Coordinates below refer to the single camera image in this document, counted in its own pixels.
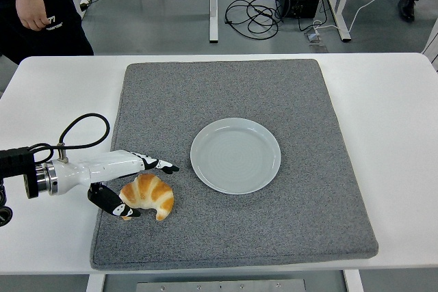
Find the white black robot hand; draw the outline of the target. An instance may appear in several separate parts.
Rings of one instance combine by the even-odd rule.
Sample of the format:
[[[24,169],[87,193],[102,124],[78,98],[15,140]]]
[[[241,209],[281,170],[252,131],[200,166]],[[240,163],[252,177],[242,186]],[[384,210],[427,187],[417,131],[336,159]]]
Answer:
[[[89,187],[88,199],[105,212],[118,217],[138,217],[140,212],[130,207],[103,182],[131,176],[157,168],[166,174],[179,171],[172,163],[126,150],[116,150],[78,163],[50,161],[45,165],[51,195],[62,195],[77,185]]]

